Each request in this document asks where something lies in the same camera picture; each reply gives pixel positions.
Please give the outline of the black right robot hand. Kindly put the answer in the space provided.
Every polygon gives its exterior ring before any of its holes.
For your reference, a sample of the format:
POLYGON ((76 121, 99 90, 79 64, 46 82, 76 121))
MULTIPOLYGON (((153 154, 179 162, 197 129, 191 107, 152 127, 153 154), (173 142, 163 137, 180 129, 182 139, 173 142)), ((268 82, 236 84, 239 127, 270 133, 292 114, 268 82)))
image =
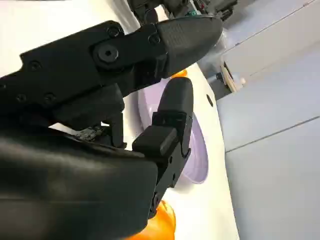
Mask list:
POLYGON ((120 240, 143 230, 190 155, 194 90, 175 77, 222 21, 125 34, 109 20, 20 55, 0 79, 0 237, 120 240))

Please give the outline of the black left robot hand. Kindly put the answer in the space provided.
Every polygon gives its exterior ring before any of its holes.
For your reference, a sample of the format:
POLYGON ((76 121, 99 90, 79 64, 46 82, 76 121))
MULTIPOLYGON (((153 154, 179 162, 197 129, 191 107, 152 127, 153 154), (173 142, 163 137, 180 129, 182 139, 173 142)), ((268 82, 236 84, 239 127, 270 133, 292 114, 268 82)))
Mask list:
POLYGON ((155 10, 159 6, 157 0, 128 0, 127 3, 141 26, 155 24, 159 21, 155 10))

